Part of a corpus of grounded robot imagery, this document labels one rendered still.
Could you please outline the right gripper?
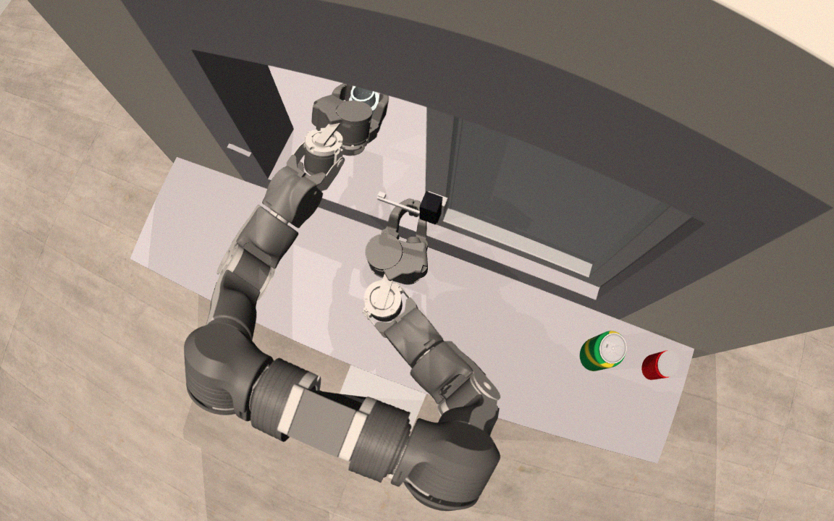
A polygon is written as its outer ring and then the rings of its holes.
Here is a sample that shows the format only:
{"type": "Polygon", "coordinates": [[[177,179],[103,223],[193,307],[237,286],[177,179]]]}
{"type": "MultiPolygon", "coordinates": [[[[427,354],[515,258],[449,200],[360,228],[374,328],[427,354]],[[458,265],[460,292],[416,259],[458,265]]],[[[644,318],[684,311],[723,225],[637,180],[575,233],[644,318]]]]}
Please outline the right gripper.
{"type": "Polygon", "coordinates": [[[415,237],[406,242],[398,237],[398,224],[403,215],[418,217],[419,214],[394,207],[389,215],[387,227],[381,234],[374,235],[366,246],[366,258],[375,276],[383,278],[380,288],[374,290],[371,302],[375,309],[386,310],[394,303],[390,292],[392,281],[414,284],[426,276],[428,271],[426,241],[427,221],[419,220],[415,237]]]}

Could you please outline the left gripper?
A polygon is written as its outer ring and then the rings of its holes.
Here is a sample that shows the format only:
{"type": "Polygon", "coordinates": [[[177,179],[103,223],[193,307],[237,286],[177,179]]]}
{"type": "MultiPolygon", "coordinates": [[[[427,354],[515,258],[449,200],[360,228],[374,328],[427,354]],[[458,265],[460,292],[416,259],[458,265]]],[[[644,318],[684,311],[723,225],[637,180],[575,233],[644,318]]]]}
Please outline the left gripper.
{"type": "Polygon", "coordinates": [[[322,133],[313,136],[315,146],[331,148],[335,145],[334,133],[338,131],[343,136],[343,155],[356,156],[377,138],[378,129],[387,114],[389,96],[379,94],[373,114],[373,109],[367,103],[350,100],[351,90],[351,85],[343,83],[335,87],[331,95],[314,101],[311,122],[317,131],[326,127],[322,133]]]}

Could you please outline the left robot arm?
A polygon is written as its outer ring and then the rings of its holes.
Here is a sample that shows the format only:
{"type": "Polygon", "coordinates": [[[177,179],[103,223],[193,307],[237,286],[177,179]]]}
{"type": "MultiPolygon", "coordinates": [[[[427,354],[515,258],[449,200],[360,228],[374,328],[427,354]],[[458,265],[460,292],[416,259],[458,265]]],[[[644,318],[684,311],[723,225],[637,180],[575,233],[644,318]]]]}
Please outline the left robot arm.
{"type": "Polygon", "coordinates": [[[250,421],[252,428],[282,442],[290,438],[304,390],[321,391],[321,376],[259,350],[252,341],[257,300],[297,239],[297,230],[288,222],[299,228],[313,215],[322,191],[330,187],[345,162],[338,131],[331,148],[313,144],[313,136],[324,129],[308,131],[287,167],[269,182],[262,203],[270,211],[257,205],[236,234],[217,269],[221,276],[206,325],[188,334],[183,345],[186,388],[195,404],[217,415],[236,413],[250,421]]]}

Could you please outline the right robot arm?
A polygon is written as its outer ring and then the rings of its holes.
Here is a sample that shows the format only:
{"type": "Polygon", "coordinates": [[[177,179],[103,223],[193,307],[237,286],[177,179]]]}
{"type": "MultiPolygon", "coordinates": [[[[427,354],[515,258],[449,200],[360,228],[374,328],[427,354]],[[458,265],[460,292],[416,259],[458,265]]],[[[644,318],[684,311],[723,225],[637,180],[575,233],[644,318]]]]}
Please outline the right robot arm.
{"type": "Polygon", "coordinates": [[[410,412],[367,397],[339,458],[350,461],[349,471],[380,483],[388,473],[392,485],[404,483],[426,507],[466,510],[476,504],[499,464],[499,449],[490,436],[499,418],[499,390],[459,347],[443,340],[400,284],[391,286],[393,305],[375,309],[371,295],[382,281],[368,286],[362,313],[372,323],[371,317],[379,321],[375,329],[410,364],[410,375],[436,400],[441,418],[438,423],[418,418],[408,434],[410,412]],[[402,293],[408,299],[400,315],[402,293]]]}

